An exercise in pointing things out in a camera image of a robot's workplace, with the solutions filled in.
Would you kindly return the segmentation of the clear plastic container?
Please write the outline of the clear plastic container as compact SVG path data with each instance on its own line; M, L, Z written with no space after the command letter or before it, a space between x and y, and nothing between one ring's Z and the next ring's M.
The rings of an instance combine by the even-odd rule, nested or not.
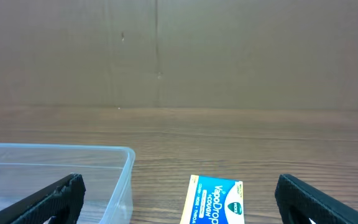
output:
M128 147L0 143L0 211L80 174L86 192L78 223L129 223L134 160Z

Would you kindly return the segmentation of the blue VapoDrops box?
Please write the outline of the blue VapoDrops box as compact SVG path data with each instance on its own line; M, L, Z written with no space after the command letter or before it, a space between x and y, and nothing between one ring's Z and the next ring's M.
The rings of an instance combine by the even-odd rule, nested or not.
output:
M244 224L240 180L192 175L180 224Z

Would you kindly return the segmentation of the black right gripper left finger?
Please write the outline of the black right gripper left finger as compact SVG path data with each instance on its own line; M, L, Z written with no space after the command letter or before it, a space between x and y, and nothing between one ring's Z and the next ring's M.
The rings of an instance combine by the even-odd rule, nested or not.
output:
M84 204L82 175L68 176L0 211L0 224L76 223Z

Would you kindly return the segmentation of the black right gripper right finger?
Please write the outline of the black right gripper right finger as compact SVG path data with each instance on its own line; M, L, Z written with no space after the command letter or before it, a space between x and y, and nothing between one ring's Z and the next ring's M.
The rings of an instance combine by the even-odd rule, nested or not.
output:
M284 224L358 224L358 211L290 174L278 178L275 199Z

